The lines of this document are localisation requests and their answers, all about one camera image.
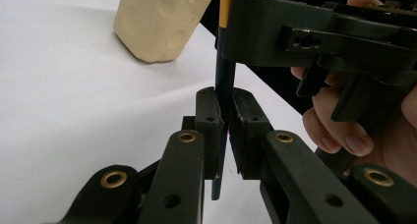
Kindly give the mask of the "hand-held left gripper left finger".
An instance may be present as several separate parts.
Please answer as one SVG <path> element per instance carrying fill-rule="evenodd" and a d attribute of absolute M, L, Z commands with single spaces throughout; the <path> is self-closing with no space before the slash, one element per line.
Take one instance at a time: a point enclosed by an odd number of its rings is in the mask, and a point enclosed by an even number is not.
<path fill-rule="evenodd" d="M 137 224 L 202 224 L 205 181 L 220 177 L 223 129 L 214 89 L 199 90 L 195 114 L 167 142 Z"/>

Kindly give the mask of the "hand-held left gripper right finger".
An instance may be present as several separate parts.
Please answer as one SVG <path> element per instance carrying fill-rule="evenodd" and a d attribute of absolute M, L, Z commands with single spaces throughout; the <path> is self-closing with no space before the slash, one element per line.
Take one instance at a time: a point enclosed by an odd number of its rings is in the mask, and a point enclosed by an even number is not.
<path fill-rule="evenodd" d="M 261 182 L 273 224 L 378 224 L 300 137 L 274 130 L 241 88 L 233 90 L 229 135 L 237 170 Z"/>

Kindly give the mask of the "black pencil with yellow end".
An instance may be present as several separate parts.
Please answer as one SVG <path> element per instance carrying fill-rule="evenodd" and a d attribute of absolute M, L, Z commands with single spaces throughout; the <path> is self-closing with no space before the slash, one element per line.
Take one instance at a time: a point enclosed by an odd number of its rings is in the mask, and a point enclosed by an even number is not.
<path fill-rule="evenodd" d="M 222 174 L 227 144 L 227 131 L 230 107 L 235 80 L 236 64 L 222 56 L 223 40 L 228 24 L 231 0 L 219 0 L 219 18 L 216 34 L 215 93 L 220 108 L 223 127 L 220 131 L 218 170 L 211 183 L 211 199 L 219 200 L 221 194 Z"/>

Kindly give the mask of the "cream square cup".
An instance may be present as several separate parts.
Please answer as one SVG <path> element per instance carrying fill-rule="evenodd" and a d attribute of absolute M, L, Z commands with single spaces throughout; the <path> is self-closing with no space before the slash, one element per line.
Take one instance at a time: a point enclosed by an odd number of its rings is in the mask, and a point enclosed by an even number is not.
<path fill-rule="evenodd" d="M 113 28 L 128 50 L 148 62 L 181 54 L 211 0 L 120 0 Z"/>

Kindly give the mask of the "white table sheet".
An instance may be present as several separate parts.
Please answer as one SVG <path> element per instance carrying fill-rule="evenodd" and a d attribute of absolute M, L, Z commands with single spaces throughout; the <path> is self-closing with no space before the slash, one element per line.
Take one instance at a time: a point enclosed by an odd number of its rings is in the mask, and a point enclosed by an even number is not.
<path fill-rule="evenodd" d="M 119 0 L 0 0 L 0 224 L 60 220 L 98 170 L 143 169 L 214 81 L 213 35 L 146 64 L 114 33 Z"/>

